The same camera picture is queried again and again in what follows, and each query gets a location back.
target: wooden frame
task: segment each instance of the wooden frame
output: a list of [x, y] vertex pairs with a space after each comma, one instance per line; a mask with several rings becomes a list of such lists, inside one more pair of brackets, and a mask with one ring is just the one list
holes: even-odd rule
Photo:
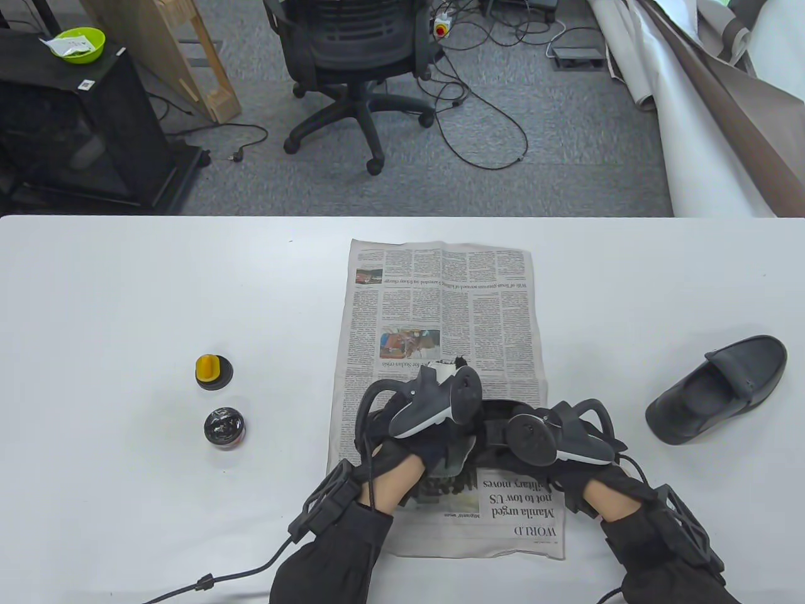
[[[241, 113], [232, 84], [193, 0], [80, 0], [90, 18], [111, 39], [215, 122]], [[173, 29], [190, 22], [218, 88], [205, 93], [192, 75]]]

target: sleeve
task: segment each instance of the sleeve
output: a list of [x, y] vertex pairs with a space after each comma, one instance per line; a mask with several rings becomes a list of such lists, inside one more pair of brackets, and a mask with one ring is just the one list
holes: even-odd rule
[[352, 504], [344, 516], [277, 570], [270, 604], [358, 604], [393, 518]]
[[629, 604], [740, 604], [709, 571], [671, 552], [643, 509], [601, 527], [613, 551], [623, 554], [621, 589]]

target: small jar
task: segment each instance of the small jar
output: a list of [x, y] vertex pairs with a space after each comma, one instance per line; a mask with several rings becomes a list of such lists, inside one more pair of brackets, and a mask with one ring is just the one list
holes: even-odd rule
[[246, 437], [246, 422], [237, 409], [221, 407], [207, 416], [204, 435], [219, 449], [234, 449]]

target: leather loafer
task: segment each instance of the leather loafer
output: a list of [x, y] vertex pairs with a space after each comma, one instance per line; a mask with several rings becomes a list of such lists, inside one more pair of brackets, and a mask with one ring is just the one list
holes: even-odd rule
[[669, 445], [681, 445], [755, 409], [777, 386], [788, 354], [776, 337], [754, 336], [704, 357], [646, 409], [649, 428]]

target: wrist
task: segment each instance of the wrist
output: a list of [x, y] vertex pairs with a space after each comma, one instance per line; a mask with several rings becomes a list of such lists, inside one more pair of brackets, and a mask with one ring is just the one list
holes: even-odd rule
[[637, 499], [618, 493], [594, 479], [584, 488], [584, 499], [607, 522], [616, 522], [631, 516], [642, 506]]
[[[400, 465], [372, 481], [374, 491], [374, 507], [384, 514], [393, 514], [399, 503], [425, 473], [425, 465], [416, 455], [409, 455]], [[359, 503], [365, 506], [369, 500], [369, 484], [362, 486]]]

